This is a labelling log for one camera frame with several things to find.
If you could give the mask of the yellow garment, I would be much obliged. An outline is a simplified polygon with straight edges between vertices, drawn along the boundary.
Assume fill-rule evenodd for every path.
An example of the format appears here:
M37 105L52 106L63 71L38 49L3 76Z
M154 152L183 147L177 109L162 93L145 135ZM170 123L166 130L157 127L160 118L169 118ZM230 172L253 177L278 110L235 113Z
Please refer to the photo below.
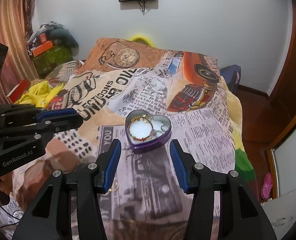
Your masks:
M49 84L49 81L41 81L31 86L15 104L32 104L36 107L46 108L64 86L65 83L60 83L53 87Z

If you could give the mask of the purple heart-shaped tin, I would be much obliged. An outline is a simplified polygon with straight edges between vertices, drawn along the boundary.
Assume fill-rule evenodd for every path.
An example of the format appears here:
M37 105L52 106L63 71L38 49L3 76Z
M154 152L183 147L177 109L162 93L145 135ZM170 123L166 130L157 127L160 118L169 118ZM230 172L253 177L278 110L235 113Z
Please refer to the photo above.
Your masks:
M171 121L165 115L152 115L142 109L131 111L125 129L130 148L136 154L164 146L171 137Z

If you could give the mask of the colourful fleece blanket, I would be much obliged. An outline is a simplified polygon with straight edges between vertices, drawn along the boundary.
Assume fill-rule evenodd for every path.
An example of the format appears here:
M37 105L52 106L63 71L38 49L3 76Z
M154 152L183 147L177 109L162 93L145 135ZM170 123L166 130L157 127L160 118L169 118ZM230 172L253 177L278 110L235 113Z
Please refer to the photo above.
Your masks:
M256 182L255 170L248 159L242 142L242 106L238 97L228 88L226 93L226 103L230 124L233 128L233 139L235 142L235 170L239 172L246 183Z

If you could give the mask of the green fabric bin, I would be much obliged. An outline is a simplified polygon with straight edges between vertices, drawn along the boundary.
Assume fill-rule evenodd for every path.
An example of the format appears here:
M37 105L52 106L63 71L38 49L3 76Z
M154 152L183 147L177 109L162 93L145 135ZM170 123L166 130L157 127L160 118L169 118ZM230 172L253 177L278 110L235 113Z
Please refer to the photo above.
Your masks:
M42 75L52 72L61 64L72 61L73 57L68 47L55 45L32 60L38 74Z

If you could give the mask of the orange box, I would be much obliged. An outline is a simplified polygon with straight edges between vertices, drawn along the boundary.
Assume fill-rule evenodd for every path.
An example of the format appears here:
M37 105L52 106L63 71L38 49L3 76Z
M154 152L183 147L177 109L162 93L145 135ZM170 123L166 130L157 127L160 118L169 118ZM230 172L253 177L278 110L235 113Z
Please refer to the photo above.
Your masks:
M41 44L37 48L33 48L32 54L34 57L37 57L38 55L44 53L45 51L51 49L53 47L53 42L52 41L46 41L44 44Z

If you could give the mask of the pink croc shoe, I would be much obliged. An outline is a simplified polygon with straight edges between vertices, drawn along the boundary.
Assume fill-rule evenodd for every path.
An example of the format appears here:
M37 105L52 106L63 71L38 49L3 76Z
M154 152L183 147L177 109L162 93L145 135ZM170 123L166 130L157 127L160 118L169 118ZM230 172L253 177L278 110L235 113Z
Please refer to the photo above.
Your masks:
M272 175L270 172L268 172L264 177L264 181L260 190L261 198L263 200L267 200L270 198L272 188L273 188Z

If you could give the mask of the newspaper print bedspread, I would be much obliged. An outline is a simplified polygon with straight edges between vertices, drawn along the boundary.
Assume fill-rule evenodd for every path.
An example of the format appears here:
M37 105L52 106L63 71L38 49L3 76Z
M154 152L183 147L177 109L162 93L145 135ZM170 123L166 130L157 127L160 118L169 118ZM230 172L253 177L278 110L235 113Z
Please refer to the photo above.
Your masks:
M119 165L98 195L108 239L182 239L192 196L178 185L170 142L223 173L235 167L242 146L240 102L217 59L204 54L100 38L59 107L74 108L83 125L55 134L44 156L14 171L11 201L0 207L0 227L11 239L19 238L28 206L53 171L85 168L114 139Z

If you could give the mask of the striped brown curtain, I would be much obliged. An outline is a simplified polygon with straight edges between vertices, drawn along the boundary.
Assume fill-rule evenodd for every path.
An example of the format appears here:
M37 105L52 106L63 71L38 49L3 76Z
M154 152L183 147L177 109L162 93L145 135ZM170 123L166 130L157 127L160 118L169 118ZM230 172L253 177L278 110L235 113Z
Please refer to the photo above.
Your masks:
M26 47L33 33L34 5L35 0L0 0L0 43L8 47L0 76L0 104L9 102L6 95L21 80L38 78Z

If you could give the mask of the grey clothes pile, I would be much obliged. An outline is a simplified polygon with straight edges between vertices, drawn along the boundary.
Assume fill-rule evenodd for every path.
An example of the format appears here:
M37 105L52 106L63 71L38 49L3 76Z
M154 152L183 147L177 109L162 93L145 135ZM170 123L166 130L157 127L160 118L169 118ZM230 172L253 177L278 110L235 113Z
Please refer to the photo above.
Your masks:
M61 40L70 48L78 48L78 42L70 34L69 30L62 24L55 21L50 21L40 25L40 28L35 31L27 41L27 49L30 50L39 44L39 37L45 34L47 40Z

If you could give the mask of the dark blue bag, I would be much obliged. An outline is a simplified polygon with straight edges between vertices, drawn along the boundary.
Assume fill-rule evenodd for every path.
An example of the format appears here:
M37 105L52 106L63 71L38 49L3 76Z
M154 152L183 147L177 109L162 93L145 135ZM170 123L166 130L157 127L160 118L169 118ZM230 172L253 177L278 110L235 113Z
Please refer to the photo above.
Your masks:
M228 89L236 94L240 80L241 80L241 67L233 64L220 69L220 75L224 78Z

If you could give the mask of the white wardrobe sliding door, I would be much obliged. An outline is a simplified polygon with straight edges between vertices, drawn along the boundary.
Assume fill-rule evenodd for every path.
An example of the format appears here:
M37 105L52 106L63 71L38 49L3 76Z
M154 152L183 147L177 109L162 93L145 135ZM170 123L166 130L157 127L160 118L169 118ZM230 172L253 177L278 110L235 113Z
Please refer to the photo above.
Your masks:
M293 132L274 151L277 164L279 196L296 189L296 133Z

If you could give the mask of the brown wooden door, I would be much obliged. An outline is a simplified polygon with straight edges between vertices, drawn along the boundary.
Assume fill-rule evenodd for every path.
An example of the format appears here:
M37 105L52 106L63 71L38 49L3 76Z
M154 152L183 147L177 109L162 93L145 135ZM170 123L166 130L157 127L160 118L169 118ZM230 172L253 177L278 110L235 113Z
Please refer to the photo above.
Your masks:
M290 45L283 69L269 96L269 104L277 114L276 128L269 144L278 144L285 129L293 124L296 117L296 6L292 5L293 21Z

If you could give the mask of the yellow curved headrest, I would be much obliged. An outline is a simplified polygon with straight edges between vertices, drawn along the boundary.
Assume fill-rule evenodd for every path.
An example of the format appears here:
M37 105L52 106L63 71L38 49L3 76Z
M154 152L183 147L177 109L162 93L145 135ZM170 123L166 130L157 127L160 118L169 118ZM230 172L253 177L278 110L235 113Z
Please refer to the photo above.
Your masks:
M144 44L153 48L156 47L156 45L153 43L153 41L150 38L142 34L133 35L132 37L129 38L129 40L132 42Z

